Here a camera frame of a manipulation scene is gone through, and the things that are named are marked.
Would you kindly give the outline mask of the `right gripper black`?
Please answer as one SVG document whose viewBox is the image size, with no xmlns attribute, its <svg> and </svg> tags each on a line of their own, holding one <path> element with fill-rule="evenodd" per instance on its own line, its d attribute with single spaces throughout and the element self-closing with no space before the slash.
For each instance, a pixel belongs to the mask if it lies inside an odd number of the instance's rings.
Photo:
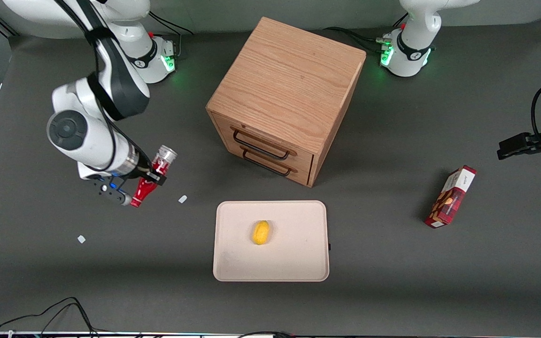
<svg viewBox="0 0 541 338">
<path fill-rule="evenodd" d="M 127 175 L 127 180 L 143 178 L 148 182 L 162 186 L 167 177 L 158 172 L 151 172 L 151 170 L 151 161 L 148 158 L 139 157 L 136 167 Z"/>
</svg>

